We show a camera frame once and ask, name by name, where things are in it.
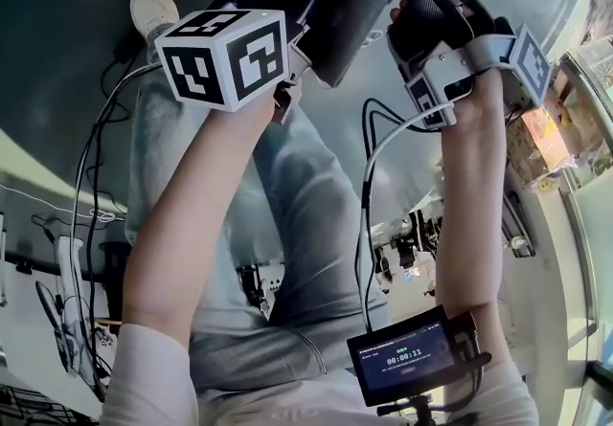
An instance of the jeans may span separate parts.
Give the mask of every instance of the jeans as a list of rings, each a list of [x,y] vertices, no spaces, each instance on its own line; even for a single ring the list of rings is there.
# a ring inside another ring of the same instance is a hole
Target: jeans
[[[152,41],[164,29],[151,34],[149,63],[158,61]],[[130,157],[130,242],[189,144],[185,128],[191,139],[207,114],[203,106],[176,101],[162,70],[143,77]],[[365,332],[353,268],[360,203],[338,160],[298,107],[284,125],[265,129],[253,157],[282,242],[284,279],[267,321],[240,287],[226,235],[219,239],[192,326],[198,394],[260,389],[350,368],[346,341]],[[252,213],[244,223],[258,220]],[[369,275],[370,255],[359,263]],[[389,324],[376,284],[369,309],[374,328]]]

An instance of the gray floor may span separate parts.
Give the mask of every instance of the gray floor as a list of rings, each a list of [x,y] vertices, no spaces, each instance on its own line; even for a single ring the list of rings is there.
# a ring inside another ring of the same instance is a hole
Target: gray floor
[[[182,13],[202,9],[211,0],[176,0]],[[0,144],[0,181],[64,207],[70,200],[48,187],[56,176],[72,184],[77,160],[103,103],[99,77],[112,59],[117,39],[131,26],[128,0],[2,0],[0,13],[0,129],[21,157],[6,155]],[[492,13],[513,25],[526,21],[545,48],[555,41],[576,0],[483,0]],[[385,30],[387,17],[376,27]],[[133,106],[135,86],[122,102]],[[377,96],[410,114],[412,106],[387,53],[384,40],[360,52],[340,88],[326,91],[313,77],[304,83],[303,108],[359,187],[364,166],[359,129],[361,103]],[[104,134],[102,188],[125,203],[130,123],[110,125]],[[29,178],[24,166],[34,161],[49,174]],[[375,178],[374,221],[400,216],[430,190],[439,162],[438,140],[407,134],[381,159]],[[0,189],[0,210],[9,229],[8,248],[23,256],[53,261],[51,245],[30,224],[32,213],[52,213],[43,205]],[[121,224],[97,233],[97,242],[122,238]],[[54,226],[56,234],[65,228]]]

